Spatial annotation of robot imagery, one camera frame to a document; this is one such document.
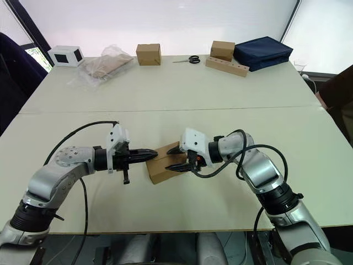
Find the white box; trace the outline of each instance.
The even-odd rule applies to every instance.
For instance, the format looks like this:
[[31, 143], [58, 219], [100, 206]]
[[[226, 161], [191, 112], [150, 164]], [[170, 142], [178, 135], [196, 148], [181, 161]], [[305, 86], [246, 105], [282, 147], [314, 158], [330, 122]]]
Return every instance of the white box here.
[[57, 66], [76, 67], [83, 62], [83, 55], [78, 46], [55, 46], [48, 54]]

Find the cardboard box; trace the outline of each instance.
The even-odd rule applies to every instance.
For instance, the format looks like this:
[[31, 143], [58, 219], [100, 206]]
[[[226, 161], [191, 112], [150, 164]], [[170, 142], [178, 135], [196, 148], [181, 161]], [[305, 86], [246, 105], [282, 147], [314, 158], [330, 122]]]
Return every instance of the cardboard box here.
[[228, 43], [226, 41], [215, 40], [212, 43], [210, 56], [231, 62], [235, 46], [235, 43]]
[[161, 65], [161, 46], [159, 44], [138, 44], [136, 55], [140, 65]]
[[182, 172], [170, 171], [165, 169], [173, 164], [178, 163], [186, 163], [186, 154], [181, 153], [178, 155], [167, 155], [169, 149], [173, 148], [174, 146], [179, 145], [179, 142], [175, 142], [173, 144], [163, 146], [156, 151], [158, 152], [158, 156], [154, 159], [146, 161], [149, 177], [153, 184], [157, 184], [162, 181], [166, 181], [169, 178], [174, 176], [183, 174]]

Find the wooden block with holes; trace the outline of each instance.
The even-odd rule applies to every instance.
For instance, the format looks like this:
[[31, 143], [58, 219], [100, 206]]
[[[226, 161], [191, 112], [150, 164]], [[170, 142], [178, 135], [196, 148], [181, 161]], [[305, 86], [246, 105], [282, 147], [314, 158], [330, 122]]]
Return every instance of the wooden block with holes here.
[[247, 76], [249, 72], [248, 66], [240, 65], [237, 62], [228, 62], [214, 57], [208, 57], [206, 59], [206, 66], [242, 77]]

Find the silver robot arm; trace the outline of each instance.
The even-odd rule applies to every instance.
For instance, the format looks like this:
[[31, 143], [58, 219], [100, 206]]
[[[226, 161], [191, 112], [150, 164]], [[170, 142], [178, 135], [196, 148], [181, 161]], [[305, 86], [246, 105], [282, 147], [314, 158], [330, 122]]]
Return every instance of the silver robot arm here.
[[92, 147], [68, 147], [39, 169], [31, 178], [20, 205], [0, 234], [5, 243], [30, 246], [40, 243], [49, 232], [68, 192], [83, 176], [93, 174], [95, 150]]
[[128, 131], [116, 124], [106, 137], [106, 149], [71, 146], [59, 150], [50, 163], [32, 176], [14, 216], [1, 231], [0, 263], [6, 264], [2, 259], [3, 245], [37, 246], [49, 233], [52, 219], [63, 220], [56, 212], [83, 176], [103, 170], [123, 171], [124, 184], [128, 184], [129, 164], [157, 156], [150, 149], [129, 150], [129, 142]]
[[[247, 146], [254, 145], [253, 138], [246, 134]], [[187, 152], [187, 165], [172, 165], [175, 171], [199, 171], [201, 166], [227, 162], [243, 149], [244, 139], [240, 132], [227, 137], [216, 137], [210, 141], [206, 135], [186, 129], [180, 140], [179, 151]], [[240, 156], [232, 162], [238, 164]], [[275, 226], [283, 245], [292, 258], [293, 265], [321, 261], [315, 264], [341, 264], [331, 253], [330, 244], [320, 226], [305, 207], [302, 194], [296, 194], [267, 155], [258, 149], [246, 151], [240, 173], [258, 197], [266, 215]]]

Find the clear plastic bag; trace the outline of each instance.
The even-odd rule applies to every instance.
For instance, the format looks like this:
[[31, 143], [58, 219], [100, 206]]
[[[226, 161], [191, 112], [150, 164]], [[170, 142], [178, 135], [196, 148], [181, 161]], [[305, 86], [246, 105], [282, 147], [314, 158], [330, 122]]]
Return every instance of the clear plastic bag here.
[[132, 56], [118, 46], [110, 45], [103, 50], [101, 57], [85, 59], [78, 66], [78, 75], [91, 87], [97, 87], [127, 71], [133, 65]]

